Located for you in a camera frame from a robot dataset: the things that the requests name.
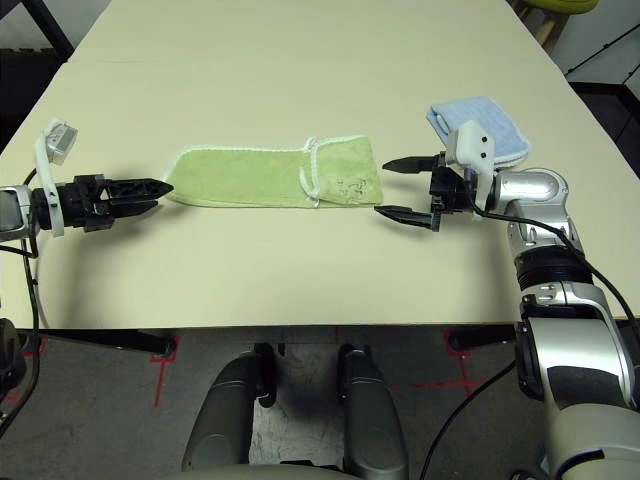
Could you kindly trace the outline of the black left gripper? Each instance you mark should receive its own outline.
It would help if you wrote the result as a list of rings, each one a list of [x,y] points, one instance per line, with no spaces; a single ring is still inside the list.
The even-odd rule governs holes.
[[[65,227],[82,228],[85,233],[107,230],[113,216],[138,216],[158,205],[157,200],[110,198],[160,198],[174,187],[145,178],[107,180],[103,175],[78,175],[69,183],[56,185]]]

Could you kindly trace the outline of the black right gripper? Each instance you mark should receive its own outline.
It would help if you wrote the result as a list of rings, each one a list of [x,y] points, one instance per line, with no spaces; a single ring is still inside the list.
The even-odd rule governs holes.
[[[401,174],[431,172],[431,213],[396,205],[374,207],[377,213],[394,222],[438,232],[445,214],[474,212],[478,209],[475,204],[477,175],[473,171],[465,171],[463,175],[459,175],[446,166],[444,151],[435,156],[394,159],[383,164],[382,169]]]

